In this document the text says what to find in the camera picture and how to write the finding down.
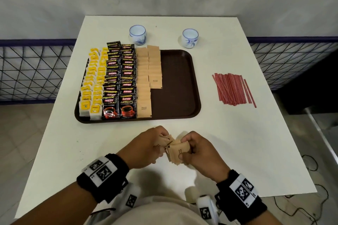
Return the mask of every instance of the black wrist strap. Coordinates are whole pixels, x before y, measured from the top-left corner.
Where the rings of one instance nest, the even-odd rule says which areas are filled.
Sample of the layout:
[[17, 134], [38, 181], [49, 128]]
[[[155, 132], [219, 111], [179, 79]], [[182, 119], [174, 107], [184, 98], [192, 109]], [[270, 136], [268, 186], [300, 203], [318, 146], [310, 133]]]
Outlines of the black wrist strap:
[[254, 186], [235, 170], [217, 187], [220, 192], [215, 195], [216, 203], [229, 221], [237, 219], [245, 224], [267, 210]]
[[125, 178], [129, 168], [116, 154], [100, 157], [82, 170], [76, 181], [78, 185], [89, 191], [97, 203], [106, 200], [111, 202], [128, 184]]

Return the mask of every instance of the black cable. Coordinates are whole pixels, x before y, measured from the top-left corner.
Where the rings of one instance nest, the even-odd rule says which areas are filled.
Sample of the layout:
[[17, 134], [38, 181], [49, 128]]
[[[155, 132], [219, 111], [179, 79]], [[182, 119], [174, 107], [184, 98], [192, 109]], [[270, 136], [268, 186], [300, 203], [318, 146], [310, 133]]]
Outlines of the black cable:
[[302, 155], [302, 158], [303, 157], [305, 157], [305, 156], [308, 156], [309, 158], [312, 158], [313, 159], [313, 161], [315, 161], [315, 163], [316, 163], [316, 168], [315, 168], [315, 170], [311, 170], [311, 169], [309, 169], [309, 168], [307, 168], [309, 171], [312, 171], [312, 172], [315, 172], [315, 171], [317, 171], [318, 170], [318, 163], [317, 163], [317, 161], [312, 157], [312, 156], [310, 156], [310, 155]]
[[102, 210], [93, 212], [93, 213], [90, 214], [90, 216], [91, 216], [91, 215], [94, 215], [94, 214], [101, 213], [101, 212], [105, 212], [105, 211], [115, 211], [115, 210], [116, 210], [115, 208], [106, 208], [106, 209], [102, 209]]
[[[317, 166], [317, 167], [315, 168], [315, 170], [311, 170], [311, 169], [309, 169], [309, 168], [308, 168], [308, 170], [309, 170], [309, 171], [312, 171], [312, 172], [317, 171], [317, 170], [318, 170], [318, 163], [317, 163], [317, 161], [316, 161], [312, 156], [310, 156], [310, 155], [302, 155], [302, 158], [305, 157], [305, 156], [308, 156], [308, 157], [312, 158], [312, 159], [315, 161], [316, 166]], [[318, 224], [317, 224], [317, 221], [319, 221], [320, 218], [321, 218], [321, 216], [322, 216], [322, 213], [323, 213], [323, 205], [324, 205], [324, 203], [328, 200], [328, 191], [327, 191], [327, 189], [326, 189], [323, 185], [320, 185], [320, 184], [315, 184], [315, 185], [316, 185], [316, 186], [322, 187], [322, 188], [326, 191], [326, 194], [327, 194], [326, 198], [320, 203], [320, 212], [319, 212], [319, 217], [318, 217], [317, 219], [314, 218], [311, 214], [309, 214], [309, 213], [308, 213], [304, 208], [302, 208], [302, 207], [298, 207], [298, 208], [293, 212], [293, 214], [288, 214], [287, 212], [285, 212], [284, 210], [282, 210], [282, 209], [277, 205], [276, 197], [273, 197], [273, 199], [274, 199], [274, 201], [275, 201], [275, 205], [277, 206], [277, 208], [278, 208], [279, 210], [281, 210], [283, 213], [289, 215], [290, 217], [294, 216], [299, 210], [303, 210], [304, 212], [306, 212], [306, 213], [312, 218], [312, 219], [310, 219], [310, 221], [312, 221], [311, 225], [314, 225], [314, 224], [318, 225]], [[290, 198], [292, 198], [293, 196], [295, 196], [295, 195], [289, 195], [289, 196], [285, 196], [285, 197], [288, 198], [288, 199], [290, 199]]]

